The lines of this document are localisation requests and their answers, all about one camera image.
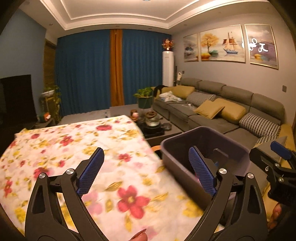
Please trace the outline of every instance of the hand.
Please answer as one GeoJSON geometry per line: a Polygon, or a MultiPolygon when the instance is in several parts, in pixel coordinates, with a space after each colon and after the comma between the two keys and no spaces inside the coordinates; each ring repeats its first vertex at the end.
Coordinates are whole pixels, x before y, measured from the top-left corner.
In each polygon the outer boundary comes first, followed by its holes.
{"type": "Polygon", "coordinates": [[[147,234],[145,233],[146,229],[138,232],[136,235],[134,235],[130,241],[148,241],[147,234]]]}
{"type": "Polygon", "coordinates": [[[272,230],[277,226],[277,219],[281,215],[281,212],[282,212],[281,204],[278,203],[274,207],[274,210],[272,211],[270,221],[267,224],[267,227],[268,227],[269,230],[272,230]]]}

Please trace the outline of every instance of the green flower pot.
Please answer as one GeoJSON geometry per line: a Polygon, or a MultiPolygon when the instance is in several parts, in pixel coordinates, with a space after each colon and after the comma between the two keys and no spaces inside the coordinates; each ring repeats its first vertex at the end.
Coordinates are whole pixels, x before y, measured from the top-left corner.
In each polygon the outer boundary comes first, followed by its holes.
{"type": "Polygon", "coordinates": [[[153,96],[150,97],[138,97],[138,106],[140,109],[149,109],[153,103],[153,96]]]}

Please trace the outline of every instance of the blue gripper pad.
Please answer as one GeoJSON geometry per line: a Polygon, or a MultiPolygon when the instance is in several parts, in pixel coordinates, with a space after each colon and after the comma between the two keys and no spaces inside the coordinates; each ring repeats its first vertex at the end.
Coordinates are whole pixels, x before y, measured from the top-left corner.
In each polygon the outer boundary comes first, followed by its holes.
{"type": "Polygon", "coordinates": [[[82,195],[89,192],[99,170],[104,163],[104,158],[104,151],[101,148],[99,148],[99,150],[96,151],[95,155],[91,157],[89,164],[79,178],[79,186],[77,189],[78,196],[81,197],[82,195]]]}
{"type": "Polygon", "coordinates": [[[279,144],[276,141],[273,141],[270,144],[270,149],[272,151],[274,151],[276,154],[278,154],[279,156],[281,156],[286,161],[290,160],[292,158],[292,154],[291,154],[290,150],[285,148],[284,146],[282,146],[281,144],[279,144]]]}
{"type": "Polygon", "coordinates": [[[214,187],[215,178],[194,147],[191,147],[189,149],[188,157],[190,164],[193,167],[194,172],[198,176],[203,189],[205,190],[205,192],[214,196],[217,191],[214,187]]]}

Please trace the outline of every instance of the metal bolt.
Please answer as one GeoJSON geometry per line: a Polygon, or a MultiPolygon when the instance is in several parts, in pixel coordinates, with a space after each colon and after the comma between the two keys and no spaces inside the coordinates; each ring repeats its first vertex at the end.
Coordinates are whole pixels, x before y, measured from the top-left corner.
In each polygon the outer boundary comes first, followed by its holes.
{"type": "Polygon", "coordinates": [[[227,170],[224,169],[224,168],[220,168],[220,169],[219,169],[219,172],[220,172],[221,174],[226,174],[226,173],[227,173],[227,170]]]}
{"type": "Polygon", "coordinates": [[[68,175],[71,175],[71,174],[74,173],[74,169],[70,168],[70,169],[68,169],[68,170],[66,171],[66,173],[67,173],[68,175]]]}
{"type": "Polygon", "coordinates": [[[41,179],[45,178],[45,176],[46,176],[46,174],[44,172],[39,174],[39,178],[41,178],[41,179]]]}
{"type": "Polygon", "coordinates": [[[252,173],[248,173],[248,178],[250,178],[250,179],[253,179],[254,178],[254,175],[252,174],[252,173]]]}

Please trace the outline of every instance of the framed painting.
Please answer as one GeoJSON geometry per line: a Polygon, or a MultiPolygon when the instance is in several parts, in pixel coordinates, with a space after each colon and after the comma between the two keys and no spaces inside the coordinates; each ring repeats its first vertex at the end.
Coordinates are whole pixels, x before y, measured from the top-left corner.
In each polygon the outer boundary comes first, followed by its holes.
{"type": "Polygon", "coordinates": [[[202,61],[246,62],[241,25],[201,32],[200,48],[202,61]]]}
{"type": "Polygon", "coordinates": [[[251,64],[279,69],[276,43],[268,24],[245,24],[251,64]]]}
{"type": "Polygon", "coordinates": [[[198,36],[192,34],[183,38],[184,62],[198,61],[198,36]]]}

